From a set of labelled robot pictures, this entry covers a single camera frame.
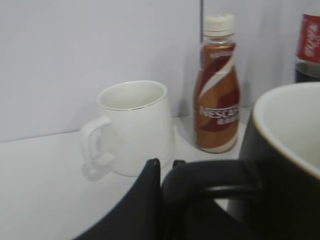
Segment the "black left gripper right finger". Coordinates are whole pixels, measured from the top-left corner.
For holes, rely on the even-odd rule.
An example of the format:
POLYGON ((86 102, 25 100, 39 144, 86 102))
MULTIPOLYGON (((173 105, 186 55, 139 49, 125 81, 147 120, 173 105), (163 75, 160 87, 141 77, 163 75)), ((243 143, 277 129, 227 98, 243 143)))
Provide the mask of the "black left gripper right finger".
POLYGON ((172 170, 180 170, 183 169, 186 165, 184 160, 174 160, 172 163, 172 170))

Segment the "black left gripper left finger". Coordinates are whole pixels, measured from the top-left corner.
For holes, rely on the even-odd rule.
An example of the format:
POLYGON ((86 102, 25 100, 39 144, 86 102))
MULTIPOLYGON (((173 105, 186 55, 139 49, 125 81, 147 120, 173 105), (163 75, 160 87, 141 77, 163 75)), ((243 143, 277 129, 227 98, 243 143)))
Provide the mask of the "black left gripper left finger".
POLYGON ((157 158, 142 172, 115 207, 77 240, 159 240, 161 167, 157 158))

